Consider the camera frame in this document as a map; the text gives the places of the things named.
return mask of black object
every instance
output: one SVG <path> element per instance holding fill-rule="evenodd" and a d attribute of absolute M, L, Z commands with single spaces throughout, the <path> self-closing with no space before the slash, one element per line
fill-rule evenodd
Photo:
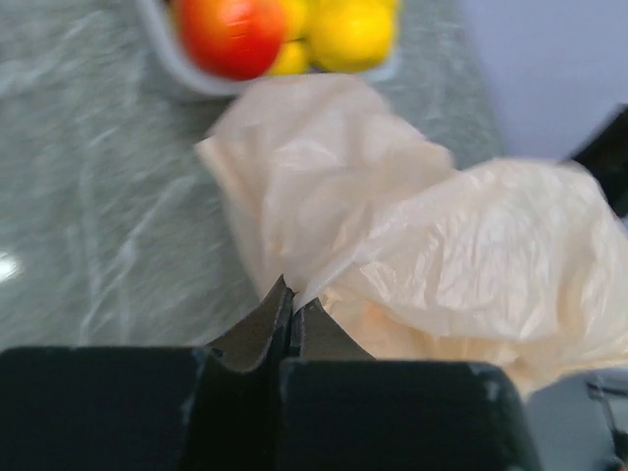
<path fill-rule="evenodd" d="M 200 348 L 0 355 L 0 469 L 541 469 L 496 367 L 374 361 L 279 280 Z"/>
<path fill-rule="evenodd" d="M 628 105 L 621 105 L 570 160 L 598 180 L 609 206 L 619 217 L 628 215 Z"/>
<path fill-rule="evenodd" d="M 604 468 L 604 471 L 626 471 L 626 465 L 621 460 L 614 459 Z"/>

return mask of white plastic bag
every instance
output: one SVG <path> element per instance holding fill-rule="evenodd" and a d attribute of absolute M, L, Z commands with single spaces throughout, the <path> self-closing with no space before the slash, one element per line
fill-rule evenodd
<path fill-rule="evenodd" d="M 628 239 L 578 168 L 458 172 L 342 75 L 256 84 L 210 134 L 260 295 L 284 274 L 374 356 L 492 362 L 524 394 L 628 358 Z"/>

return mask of plastic bag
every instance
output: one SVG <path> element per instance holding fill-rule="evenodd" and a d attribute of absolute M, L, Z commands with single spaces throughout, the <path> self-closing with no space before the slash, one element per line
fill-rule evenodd
<path fill-rule="evenodd" d="M 628 239 L 580 168 L 458 172 L 341 75 L 253 85 L 210 134 L 260 295 L 284 274 L 374 356 L 488 361 L 524 394 L 628 358 Z"/>

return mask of apple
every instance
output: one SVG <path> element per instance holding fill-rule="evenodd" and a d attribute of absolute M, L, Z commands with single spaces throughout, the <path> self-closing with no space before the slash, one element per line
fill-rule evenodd
<path fill-rule="evenodd" d="M 286 35 L 280 0 L 176 0 L 174 7 L 190 60 L 226 79 L 263 75 Z"/>

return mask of fruit bowl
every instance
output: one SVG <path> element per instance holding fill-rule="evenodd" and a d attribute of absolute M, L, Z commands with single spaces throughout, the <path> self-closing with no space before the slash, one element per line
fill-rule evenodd
<path fill-rule="evenodd" d="M 126 0 L 134 25 L 139 26 L 146 47 L 146 82 L 181 102 L 207 101 L 214 98 L 240 95 L 256 80 L 233 81 L 207 74 L 194 66 L 183 52 L 173 31 L 162 0 Z M 392 79 L 400 62 L 399 48 L 395 48 L 379 67 L 358 74 L 370 83 Z"/>

